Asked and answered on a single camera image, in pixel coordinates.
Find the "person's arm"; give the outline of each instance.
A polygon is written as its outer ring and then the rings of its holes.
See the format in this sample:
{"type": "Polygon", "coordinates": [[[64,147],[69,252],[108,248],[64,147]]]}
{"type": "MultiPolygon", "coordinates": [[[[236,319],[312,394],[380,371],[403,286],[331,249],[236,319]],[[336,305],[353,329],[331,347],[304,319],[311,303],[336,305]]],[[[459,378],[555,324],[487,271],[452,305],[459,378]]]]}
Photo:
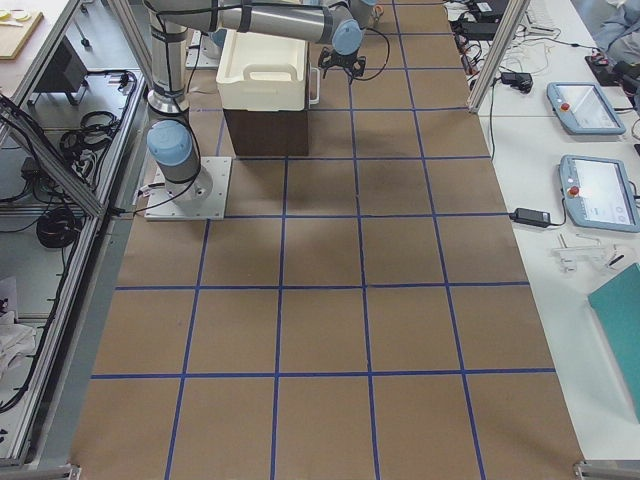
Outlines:
{"type": "Polygon", "coordinates": [[[627,0],[609,17],[593,36],[598,48],[606,52],[611,44],[623,36],[628,28],[640,21],[640,0],[627,0]]]}

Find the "white screen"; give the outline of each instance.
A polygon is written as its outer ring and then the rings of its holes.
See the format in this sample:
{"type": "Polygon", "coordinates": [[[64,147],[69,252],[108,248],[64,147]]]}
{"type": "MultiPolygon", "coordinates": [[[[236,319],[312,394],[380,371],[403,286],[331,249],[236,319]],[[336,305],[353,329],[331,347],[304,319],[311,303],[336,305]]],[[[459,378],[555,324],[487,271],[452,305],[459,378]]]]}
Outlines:
{"type": "Polygon", "coordinates": [[[626,192],[615,163],[575,160],[585,218],[593,222],[631,225],[626,192]]]}
{"type": "Polygon", "coordinates": [[[562,99],[582,128],[616,128],[618,124],[609,114],[602,99],[591,85],[558,85],[562,99]]]}

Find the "tablet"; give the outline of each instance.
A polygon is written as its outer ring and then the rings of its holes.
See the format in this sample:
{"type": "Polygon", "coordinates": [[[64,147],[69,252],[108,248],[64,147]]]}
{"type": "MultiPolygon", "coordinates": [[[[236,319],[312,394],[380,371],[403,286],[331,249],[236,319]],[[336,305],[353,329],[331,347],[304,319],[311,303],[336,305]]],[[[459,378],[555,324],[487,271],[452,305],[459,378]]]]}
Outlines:
{"type": "Polygon", "coordinates": [[[554,82],[547,98],[564,128],[575,135],[621,135],[625,126],[595,83],[554,82]]]}
{"type": "Polygon", "coordinates": [[[640,232],[640,216],[621,161],[565,155],[559,173],[565,208],[576,225],[640,232]]]}

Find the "white bin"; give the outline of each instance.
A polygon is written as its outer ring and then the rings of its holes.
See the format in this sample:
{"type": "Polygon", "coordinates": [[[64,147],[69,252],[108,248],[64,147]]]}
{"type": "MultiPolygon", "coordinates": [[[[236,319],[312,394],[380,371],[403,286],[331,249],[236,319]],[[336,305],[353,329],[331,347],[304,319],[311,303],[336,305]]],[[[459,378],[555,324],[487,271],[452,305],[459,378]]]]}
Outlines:
{"type": "Polygon", "coordinates": [[[307,42],[229,30],[216,81],[227,110],[306,107],[307,42]]]}

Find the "wooden cutting board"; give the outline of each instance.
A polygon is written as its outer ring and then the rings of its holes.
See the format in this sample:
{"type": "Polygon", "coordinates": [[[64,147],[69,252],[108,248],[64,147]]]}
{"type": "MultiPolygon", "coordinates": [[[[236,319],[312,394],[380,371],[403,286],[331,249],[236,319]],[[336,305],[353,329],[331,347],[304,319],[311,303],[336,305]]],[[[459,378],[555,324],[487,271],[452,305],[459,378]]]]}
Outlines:
{"type": "Polygon", "coordinates": [[[42,19],[42,12],[29,11],[31,18],[23,23],[23,27],[0,25],[0,60],[13,60],[20,53],[20,49],[27,43],[38,23],[42,19]]]}

